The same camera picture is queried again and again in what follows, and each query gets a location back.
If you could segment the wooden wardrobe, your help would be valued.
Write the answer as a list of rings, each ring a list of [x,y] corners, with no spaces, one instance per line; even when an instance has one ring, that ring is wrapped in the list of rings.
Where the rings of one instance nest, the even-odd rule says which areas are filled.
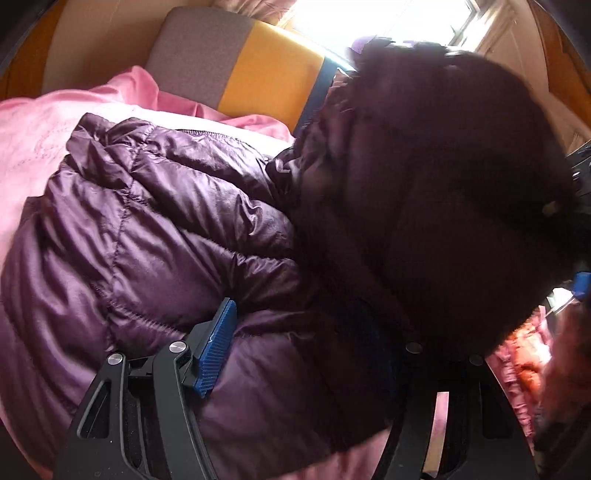
[[[551,16],[535,1],[528,4],[543,45],[549,92],[590,126],[590,70]]]

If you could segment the pink ruffled blanket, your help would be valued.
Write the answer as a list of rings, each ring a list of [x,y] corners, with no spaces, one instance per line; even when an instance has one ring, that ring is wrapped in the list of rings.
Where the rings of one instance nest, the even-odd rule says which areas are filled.
[[[546,309],[539,306],[487,358],[488,365],[512,405],[530,448],[533,448],[543,371],[551,359],[552,343]]]

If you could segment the grey yellow blue headboard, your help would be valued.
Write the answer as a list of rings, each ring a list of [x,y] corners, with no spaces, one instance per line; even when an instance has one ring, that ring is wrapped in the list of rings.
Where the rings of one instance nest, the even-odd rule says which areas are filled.
[[[229,117],[270,116],[297,133],[349,65],[259,20],[177,7],[161,25],[145,68],[167,93]]]

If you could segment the pink bed cover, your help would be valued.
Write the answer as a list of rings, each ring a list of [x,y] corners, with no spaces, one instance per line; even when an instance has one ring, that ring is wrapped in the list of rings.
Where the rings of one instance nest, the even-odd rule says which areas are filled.
[[[287,129],[224,121],[142,69],[1,105],[1,418],[43,478],[109,354],[156,353],[238,304],[199,414],[223,479],[369,479],[374,340],[301,268]]]

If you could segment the purple quilted down jacket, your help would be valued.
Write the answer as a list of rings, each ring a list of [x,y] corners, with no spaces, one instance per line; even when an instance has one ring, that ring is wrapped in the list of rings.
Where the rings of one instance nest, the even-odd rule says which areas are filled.
[[[294,144],[75,114],[41,195],[1,187],[1,405],[51,475],[101,363],[213,316],[238,329],[197,419],[224,479],[270,479],[394,423],[387,354],[489,355],[590,259],[590,214],[521,79],[441,46],[368,47]]]

